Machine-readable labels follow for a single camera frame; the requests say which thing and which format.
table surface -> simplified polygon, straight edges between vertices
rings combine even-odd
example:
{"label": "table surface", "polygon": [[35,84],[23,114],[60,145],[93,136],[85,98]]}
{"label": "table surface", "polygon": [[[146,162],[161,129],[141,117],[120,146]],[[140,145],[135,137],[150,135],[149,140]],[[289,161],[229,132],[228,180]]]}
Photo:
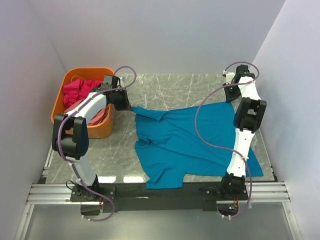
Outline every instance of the table surface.
{"label": "table surface", "polygon": [[[134,79],[125,77],[126,85]],[[140,74],[135,84],[127,89],[132,106],[150,110],[172,110],[198,106],[214,89],[224,83],[218,74]],[[225,102],[222,90],[211,96],[206,104]],[[236,109],[240,99],[232,102]],[[135,151],[135,113],[116,111],[112,134],[107,138],[90,139],[87,155],[100,183],[144,183],[149,177],[143,171]],[[263,176],[253,177],[254,181],[274,181],[273,169],[260,130],[255,134],[251,147],[262,168]],[[74,179],[69,165],[54,152],[50,161],[47,184],[64,184]],[[186,174],[184,182],[219,182],[220,176],[200,176]]]}

marble tabletop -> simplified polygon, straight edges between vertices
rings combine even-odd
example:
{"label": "marble tabletop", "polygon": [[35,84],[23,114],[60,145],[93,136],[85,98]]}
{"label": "marble tabletop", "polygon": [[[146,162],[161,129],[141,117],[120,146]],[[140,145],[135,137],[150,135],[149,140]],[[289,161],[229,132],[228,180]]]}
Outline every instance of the marble tabletop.
{"label": "marble tabletop", "polygon": [[[134,79],[131,74],[118,76],[125,77],[126,84]],[[210,92],[223,83],[224,78],[218,74],[140,74],[135,84],[127,89],[127,93],[132,106],[150,110],[172,110],[198,106]],[[222,89],[211,96],[206,104],[225,100]],[[240,99],[233,101],[233,107],[237,108],[239,102]],[[149,179],[134,148],[137,140],[135,113],[131,111],[115,112],[113,130],[109,137],[90,139],[87,155],[100,183],[144,183]],[[251,147],[264,175],[253,177],[253,180],[274,181],[273,169],[260,130],[256,132]],[[46,183],[64,184],[71,179],[74,179],[71,168],[54,152]],[[187,174],[184,177],[184,182],[220,180],[220,176]]]}

red cloth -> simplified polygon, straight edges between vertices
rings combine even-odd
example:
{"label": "red cloth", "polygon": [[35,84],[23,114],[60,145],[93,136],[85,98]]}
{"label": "red cloth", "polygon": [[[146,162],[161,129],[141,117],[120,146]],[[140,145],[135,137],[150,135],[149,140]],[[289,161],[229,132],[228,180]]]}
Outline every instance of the red cloth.
{"label": "red cloth", "polygon": [[90,91],[101,84],[102,81],[88,80],[83,81],[81,78],[63,86],[62,92],[64,93],[63,103],[67,107],[75,104],[79,100],[88,97]]}
{"label": "red cloth", "polygon": [[[64,114],[75,109],[81,102],[82,100],[77,101],[76,103],[74,103],[72,106],[68,107],[66,110],[64,110]],[[103,120],[108,116],[108,111],[109,111],[109,104],[107,106],[105,106],[104,108],[102,108],[89,122],[88,126],[92,126],[92,125],[97,125],[103,122]]]}

blue cloth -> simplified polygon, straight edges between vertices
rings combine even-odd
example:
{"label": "blue cloth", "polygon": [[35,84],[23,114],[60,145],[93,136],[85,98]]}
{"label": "blue cloth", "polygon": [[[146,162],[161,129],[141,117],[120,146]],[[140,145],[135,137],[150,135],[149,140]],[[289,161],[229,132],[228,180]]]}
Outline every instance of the blue cloth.
{"label": "blue cloth", "polygon": [[[232,152],[203,143],[195,130],[197,106],[170,110],[147,110],[134,107],[136,113],[135,151],[145,173],[150,177],[148,189],[181,188],[185,174],[224,176]],[[230,103],[204,105],[197,126],[209,143],[233,149],[235,144],[234,109]],[[263,176],[257,158],[250,148],[252,176]]]}

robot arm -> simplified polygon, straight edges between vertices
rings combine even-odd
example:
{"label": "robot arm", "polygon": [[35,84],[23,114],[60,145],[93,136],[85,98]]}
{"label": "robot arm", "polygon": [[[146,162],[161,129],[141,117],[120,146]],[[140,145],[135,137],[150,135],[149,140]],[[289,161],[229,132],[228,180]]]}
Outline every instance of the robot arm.
{"label": "robot arm", "polygon": [[[54,118],[52,149],[58,151],[58,130],[62,121],[74,112],[77,112],[64,125],[61,135],[61,145],[64,155],[68,160],[71,160],[78,171],[83,182],[92,188],[98,188],[98,177],[91,168],[90,161],[87,156],[89,148],[89,136],[87,125],[90,120],[108,104],[114,104],[118,111],[131,110],[131,105],[128,101],[127,91],[117,90],[100,94],[94,97],[98,92],[106,89],[114,89],[120,85],[120,78],[113,75],[106,75],[102,84],[98,85],[89,93],[88,97],[75,109],[66,114],[57,114]],[[88,100],[91,100],[84,108],[79,111],[79,108]],[[73,128],[73,134],[66,133],[66,130]]]}
{"label": "robot arm", "polygon": [[[247,65],[240,65],[236,73],[228,72],[225,75],[226,85],[240,84],[238,86],[227,86],[224,88],[226,101],[242,96],[242,100],[235,113],[233,125],[235,126],[235,142],[233,149],[248,159],[250,144],[259,129],[267,103],[259,97],[256,83],[253,81],[255,75],[249,72]],[[222,192],[237,195],[245,190],[246,165],[240,155],[233,152],[226,175],[222,179]]]}

